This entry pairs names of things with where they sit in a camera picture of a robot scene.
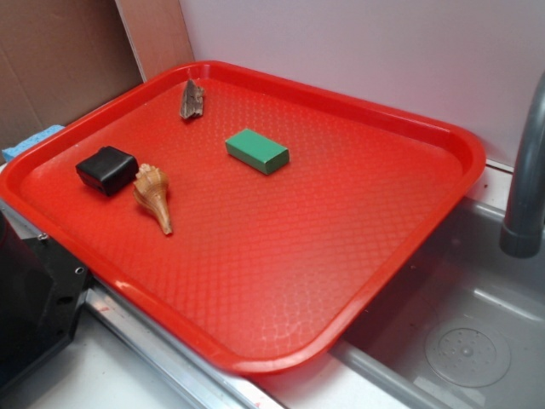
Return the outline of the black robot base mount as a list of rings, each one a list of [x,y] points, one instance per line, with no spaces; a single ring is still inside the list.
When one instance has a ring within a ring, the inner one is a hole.
[[[52,238],[22,239],[1,216],[1,393],[69,345],[91,281]]]

